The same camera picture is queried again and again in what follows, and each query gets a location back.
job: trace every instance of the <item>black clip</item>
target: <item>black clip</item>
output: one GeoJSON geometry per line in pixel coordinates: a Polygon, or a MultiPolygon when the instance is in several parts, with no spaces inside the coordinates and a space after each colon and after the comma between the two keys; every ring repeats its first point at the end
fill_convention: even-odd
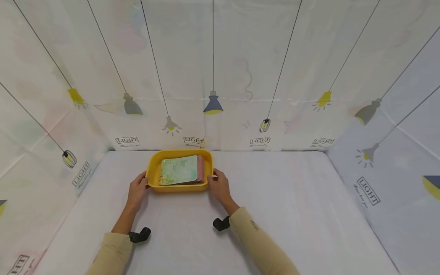
{"type": "Polygon", "coordinates": [[[148,227],[144,227],[140,233],[130,232],[128,236],[132,243],[144,242],[151,234],[151,230],[148,227]]]}
{"type": "Polygon", "coordinates": [[[213,226],[217,229],[217,231],[223,231],[229,228],[229,216],[226,216],[224,220],[220,220],[216,218],[213,222],[213,226]]]}

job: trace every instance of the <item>human hand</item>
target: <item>human hand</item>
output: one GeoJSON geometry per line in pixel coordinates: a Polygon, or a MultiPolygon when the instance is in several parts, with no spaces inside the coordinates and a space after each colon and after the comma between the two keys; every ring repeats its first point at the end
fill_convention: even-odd
{"type": "Polygon", "coordinates": [[[218,169],[214,169],[214,175],[217,177],[208,176],[209,191],[223,206],[229,215],[232,215],[238,208],[240,208],[232,199],[229,191],[229,180],[224,173],[218,169]]]}
{"type": "Polygon", "coordinates": [[[150,186],[148,185],[148,178],[145,177],[144,171],[130,183],[125,207],[137,213],[142,205],[143,198],[147,194],[148,188],[150,188],[150,186]]]}

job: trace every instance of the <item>beige sleeve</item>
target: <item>beige sleeve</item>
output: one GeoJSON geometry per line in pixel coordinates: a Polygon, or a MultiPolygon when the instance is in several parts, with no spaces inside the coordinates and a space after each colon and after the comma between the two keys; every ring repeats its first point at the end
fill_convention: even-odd
{"type": "Polygon", "coordinates": [[[86,275],[121,275],[132,252],[128,235],[106,233],[95,260],[86,275]]]}
{"type": "Polygon", "coordinates": [[[232,231],[253,258],[262,275],[299,275],[284,251],[253,221],[241,207],[229,218],[232,231]]]}

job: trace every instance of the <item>green book cover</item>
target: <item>green book cover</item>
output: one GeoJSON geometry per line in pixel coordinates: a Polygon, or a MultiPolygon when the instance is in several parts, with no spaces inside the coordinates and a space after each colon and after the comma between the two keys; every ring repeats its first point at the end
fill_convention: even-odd
{"type": "Polygon", "coordinates": [[[172,185],[197,180],[197,156],[162,160],[160,185],[172,185]]]}

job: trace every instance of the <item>stack of books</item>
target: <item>stack of books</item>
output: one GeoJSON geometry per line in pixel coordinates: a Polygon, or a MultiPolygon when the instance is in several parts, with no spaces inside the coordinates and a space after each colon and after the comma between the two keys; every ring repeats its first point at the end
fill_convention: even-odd
{"type": "Polygon", "coordinates": [[[166,158],[161,163],[160,185],[200,184],[205,178],[205,163],[198,155],[166,158]]]}

